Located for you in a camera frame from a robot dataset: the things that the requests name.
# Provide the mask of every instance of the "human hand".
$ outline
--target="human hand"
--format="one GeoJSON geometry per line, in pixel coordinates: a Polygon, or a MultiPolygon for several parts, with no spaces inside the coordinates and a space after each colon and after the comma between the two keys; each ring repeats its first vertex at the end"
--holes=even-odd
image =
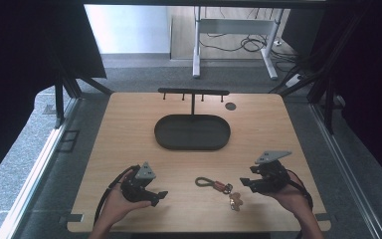
{"type": "Polygon", "coordinates": [[[150,201],[130,202],[126,200],[125,197],[123,197],[120,185],[131,173],[132,170],[128,171],[120,180],[120,182],[117,183],[116,186],[111,190],[104,203],[103,209],[101,210],[99,219],[106,221],[110,225],[120,221],[126,216],[126,214],[128,214],[128,212],[132,210],[148,207],[151,205],[150,201]]]}
{"type": "MultiPolygon", "coordinates": [[[[290,180],[303,187],[303,183],[293,172],[288,171],[287,174],[289,175],[290,180]]],[[[293,214],[298,214],[301,211],[311,210],[308,201],[302,195],[302,193],[297,188],[289,184],[278,192],[264,193],[264,195],[274,198],[284,209],[293,214]]]]}
{"type": "MultiPolygon", "coordinates": [[[[290,180],[297,183],[299,186],[304,187],[299,178],[291,171],[287,174],[290,180]]],[[[299,189],[287,185],[278,192],[264,193],[278,201],[278,203],[289,212],[293,213],[298,220],[303,238],[305,239],[322,239],[323,234],[318,226],[318,223],[311,211],[306,198],[302,195],[299,189]]]]}
{"type": "Polygon", "coordinates": [[[122,177],[107,196],[100,216],[89,237],[90,239],[106,238],[111,226],[122,220],[130,211],[151,205],[150,201],[130,202],[123,197],[120,185],[130,173],[132,173],[132,170],[122,177]]]}

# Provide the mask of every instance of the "desk leg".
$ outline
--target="desk leg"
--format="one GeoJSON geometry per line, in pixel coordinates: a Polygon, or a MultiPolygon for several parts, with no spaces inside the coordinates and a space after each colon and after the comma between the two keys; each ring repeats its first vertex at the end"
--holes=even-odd
{"type": "Polygon", "coordinates": [[[194,56],[192,61],[192,77],[200,78],[200,12],[201,7],[197,8],[195,19],[195,44],[194,44],[194,56]]]}
{"type": "Polygon", "coordinates": [[[266,67],[269,71],[269,75],[272,80],[278,79],[278,74],[276,73],[275,67],[272,64],[272,60],[270,59],[270,52],[272,50],[273,42],[275,41],[276,34],[278,33],[279,26],[281,25],[282,14],[284,13],[284,9],[279,9],[276,14],[275,23],[273,25],[272,31],[268,38],[268,44],[265,49],[261,49],[263,59],[265,60],[266,67]]]}
{"type": "Polygon", "coordinates": [[[61,76],[58,76],[55,83],[55,103],[57,111],[57,121],[55,128],[59,128],[65,120],[64,117],[64,84],[61,76]]]}

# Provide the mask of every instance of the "gray floor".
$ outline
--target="gray floor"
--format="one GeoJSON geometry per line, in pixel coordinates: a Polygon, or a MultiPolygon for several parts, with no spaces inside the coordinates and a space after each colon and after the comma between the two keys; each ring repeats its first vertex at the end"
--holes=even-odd
{"type": "MultiPolygon", "coordinates": [[[[201,78],[195,80],[192,79],[190,61],[172,61],[163,55],[144,59],[128,57],[127,60],[105,56],[103,59],[107,80],[96,80],[116,92],[156,92],[159,87],[186,87],[225,89],[231,93],[266,93],[278,83],[269,79],[263,62],[257,60],[205,61],[201,78]]],[[[73,116],[67,120],[67,130],[78,135],[77,141],[75,144],[69,140],[59,143],[59,150],[52,156],[14,238],[87,238],[87,234],[69,232],[66,226],[109,97],[83,82],[79,83],[84,93],[74,108],[73,116]]],[[[305,100],[308,90],[309,86],[299,90],[285,98],[285,102],[328,212],[327,218],[332,223],[325,236],[375,238],[367,220],[376,217],[382,226],[382,169],[336,110],[333,139],[350,166],[350,172],[359,182],[367,205],[371,206],[371,210],[365,210],[362,208],[365,204],[359,204],[359,194],[353,192],[353,185],[348,184],[343,176],[327,135],[316,120],[315,110],[321,112],[321,106],[311,106],[305,100]]],[[[54,126],[55,115],[48,115],[52,111],[44,114],[45,109],[53,104],[53,89],[37,96],[31,120],[0,167],[0,225],[54,126]]],[[[275,232],[270,237],[294,238],[295,235],[295,232],[275,232]]],[[[115,233],[111,238],[134,236],[115,233]]],[[[249,238],[249,235],[238,236],[249,238]]]]}

